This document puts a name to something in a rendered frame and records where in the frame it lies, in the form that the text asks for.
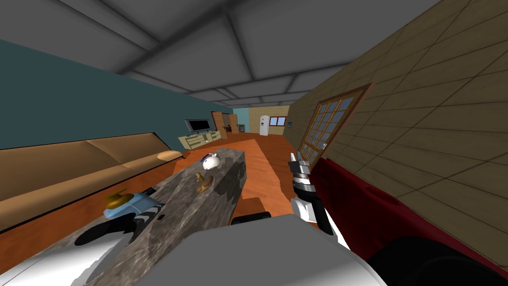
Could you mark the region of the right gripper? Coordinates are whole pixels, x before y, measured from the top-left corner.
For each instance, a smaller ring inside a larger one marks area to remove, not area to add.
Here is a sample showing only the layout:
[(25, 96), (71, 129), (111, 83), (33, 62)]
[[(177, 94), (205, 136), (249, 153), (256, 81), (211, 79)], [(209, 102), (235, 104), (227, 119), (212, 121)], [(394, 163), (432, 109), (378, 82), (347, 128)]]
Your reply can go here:
[(294, 153), (290, 154), (291, 161), (288, 162), (293, 177), (308, 177), (310, 175), (310, 163), (304, 160), (297, 160)]

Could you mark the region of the white teapot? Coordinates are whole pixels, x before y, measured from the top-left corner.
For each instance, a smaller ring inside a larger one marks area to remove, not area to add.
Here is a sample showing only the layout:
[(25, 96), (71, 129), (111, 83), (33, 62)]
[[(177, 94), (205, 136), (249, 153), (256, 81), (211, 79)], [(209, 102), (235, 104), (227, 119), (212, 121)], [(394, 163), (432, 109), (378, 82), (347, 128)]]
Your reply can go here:
[(200, 162), (205, 170), (209, 170), (217, 167), (220, 164), (221, 159), (216, 153), (209, 153)]

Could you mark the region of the brown sofa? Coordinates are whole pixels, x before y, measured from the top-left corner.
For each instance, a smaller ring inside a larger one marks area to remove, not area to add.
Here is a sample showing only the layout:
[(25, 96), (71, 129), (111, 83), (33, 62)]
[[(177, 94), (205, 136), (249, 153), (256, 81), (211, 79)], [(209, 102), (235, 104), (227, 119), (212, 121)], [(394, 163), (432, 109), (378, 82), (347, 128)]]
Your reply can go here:
[(0, 150), (0, 232), (182, 157), (154, 133)]

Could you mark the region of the black television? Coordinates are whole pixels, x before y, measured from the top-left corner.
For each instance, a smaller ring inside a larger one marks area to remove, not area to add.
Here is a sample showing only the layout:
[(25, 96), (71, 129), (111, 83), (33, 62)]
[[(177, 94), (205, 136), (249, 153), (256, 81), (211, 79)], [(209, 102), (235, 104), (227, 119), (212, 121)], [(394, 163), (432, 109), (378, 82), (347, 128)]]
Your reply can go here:
[(200, 132), (211, 130), (212, 127), (208, 120), (185, 120), (185, 123), (190, 132)]

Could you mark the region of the brown wooden door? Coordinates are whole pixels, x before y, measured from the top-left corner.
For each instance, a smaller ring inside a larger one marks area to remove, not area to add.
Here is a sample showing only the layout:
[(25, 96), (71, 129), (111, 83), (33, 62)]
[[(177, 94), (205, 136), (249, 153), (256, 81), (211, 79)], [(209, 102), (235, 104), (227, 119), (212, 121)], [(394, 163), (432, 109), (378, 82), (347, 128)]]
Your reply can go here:
[(236, 114), (227, 114), (220, 112), (211, 113), (215, 127), (219, 132), (221, 139), (228, 139), (228, 132), (232, 134), (239, 133), (238, 117)]

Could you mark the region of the grey marble table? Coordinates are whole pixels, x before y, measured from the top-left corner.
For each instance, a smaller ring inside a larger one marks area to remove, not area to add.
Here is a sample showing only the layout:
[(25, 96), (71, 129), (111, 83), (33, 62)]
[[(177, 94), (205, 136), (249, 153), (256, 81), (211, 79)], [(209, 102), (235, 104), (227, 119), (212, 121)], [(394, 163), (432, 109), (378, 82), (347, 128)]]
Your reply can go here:
[[(164, 203), (160, 213), (140, 235), (115, 258), (97, 278), (85, 286), (134, 286), (157, 262), (197, 231), (227, 226), (246, 182), (244, 151), (219, 148), (220, 164), (205, 170), (195, 162), (154, 186), (152, 195)], [(203, 193), (196, 192), (203, 177), (213, 176), (212, 185)], [(89, 228), (106, 221), (100, 217), (70, 234), (46, 251), (71, 244)]]

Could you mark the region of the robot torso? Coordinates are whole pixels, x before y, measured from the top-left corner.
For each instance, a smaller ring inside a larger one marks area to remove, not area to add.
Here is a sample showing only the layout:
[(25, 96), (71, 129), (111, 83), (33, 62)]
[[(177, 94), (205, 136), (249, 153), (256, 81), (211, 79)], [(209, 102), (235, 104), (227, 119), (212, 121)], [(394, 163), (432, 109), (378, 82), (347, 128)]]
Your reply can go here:
[(286, 214), (191, 234), (134, 286), (387, 286), (338, 240)]

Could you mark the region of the light blue object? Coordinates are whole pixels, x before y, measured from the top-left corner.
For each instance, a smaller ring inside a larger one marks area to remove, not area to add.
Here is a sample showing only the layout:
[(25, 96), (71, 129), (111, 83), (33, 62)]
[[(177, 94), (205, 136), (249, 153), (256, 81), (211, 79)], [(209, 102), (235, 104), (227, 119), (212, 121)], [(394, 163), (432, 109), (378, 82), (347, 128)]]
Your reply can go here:
[(127, 215), (128, 213), (139, 215), (156, 205), (165, 205), (164, 203), (155, 200), (146, 193), (135, 193), (132, 194), (132, 196), (133, 197), (128, 202), (125, 202), (121, 206), (118, 206), (114, 209), (105, 209), (103, 212), (104, 216), (107, 219), (114, 219)]

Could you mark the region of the brown lattice window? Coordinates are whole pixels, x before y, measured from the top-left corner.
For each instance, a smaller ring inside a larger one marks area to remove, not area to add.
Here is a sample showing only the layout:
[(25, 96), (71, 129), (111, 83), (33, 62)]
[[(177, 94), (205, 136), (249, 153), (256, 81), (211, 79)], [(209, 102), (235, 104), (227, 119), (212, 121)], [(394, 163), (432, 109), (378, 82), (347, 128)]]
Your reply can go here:
[(309, 163), (310, 170), (374, 86), (370, 82), (318, 103), (297, 149), (297, 155)]

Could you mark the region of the beige television stand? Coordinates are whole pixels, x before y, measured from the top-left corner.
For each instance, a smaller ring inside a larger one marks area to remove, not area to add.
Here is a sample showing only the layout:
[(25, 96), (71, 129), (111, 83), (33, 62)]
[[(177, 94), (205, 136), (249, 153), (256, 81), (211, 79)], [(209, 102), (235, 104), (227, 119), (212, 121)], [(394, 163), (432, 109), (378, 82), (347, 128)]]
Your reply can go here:
[(194, 150), (200, 146), (221, 139), (219, 131), (211, 131), (203, 134), (179, 137), (178, 140), (187, 150)]

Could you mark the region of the golden round object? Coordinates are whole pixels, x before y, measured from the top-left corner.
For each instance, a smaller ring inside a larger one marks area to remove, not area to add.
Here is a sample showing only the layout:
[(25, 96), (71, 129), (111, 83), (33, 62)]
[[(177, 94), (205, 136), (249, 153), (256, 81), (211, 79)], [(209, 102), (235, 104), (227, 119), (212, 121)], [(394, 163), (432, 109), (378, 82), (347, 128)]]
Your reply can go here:
[(127, 188), (123, 188), (117, 192), (114, 192), (114, 193), (104, 197), (104, 200), (107, 202), (106, 209), (112, 210), (112, 209), (118, 208), (118, 207), (128, 203), (132, 198), (134, 198), (134, 194), (132, 194), (132, 193), (126, 193), (126, 194), (123, 193), (126, 189)]

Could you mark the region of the brown wooden object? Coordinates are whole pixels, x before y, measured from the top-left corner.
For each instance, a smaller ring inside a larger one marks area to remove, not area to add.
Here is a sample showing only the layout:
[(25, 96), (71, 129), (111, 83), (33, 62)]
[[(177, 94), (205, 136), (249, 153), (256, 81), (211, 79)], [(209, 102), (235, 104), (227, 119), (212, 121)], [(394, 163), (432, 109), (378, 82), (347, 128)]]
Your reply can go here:
[(196, 177), (197, 177), (199, 183), (196, 186), (195, 190), (198, 193), (205, 192), (213, 183), (213, 176), (207, 176), (205, 178), (205, 177), (203, 177), (203, 175), (201, 173), (196, 173)]

